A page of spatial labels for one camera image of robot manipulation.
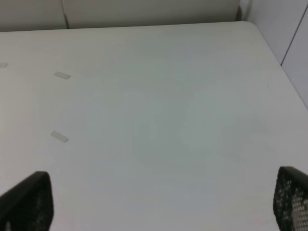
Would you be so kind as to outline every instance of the tape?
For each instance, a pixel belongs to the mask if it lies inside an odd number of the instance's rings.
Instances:
[[[69,79],[71,76],[62,72],[57,71],[56,73],[54,73],[55,76],[60,77],[60,78],[64,78],[64,79]]]
[[[54,138],[57,138],[59,140],[61,140],[63,143],[68,141],[68,138],[64,135],[62,135],[61,133],[57,132],[57,131],[53,131],[51,133],[51,136],[53,136]]]
[[[7,67],[8,63],[0,63],[0,67]]]

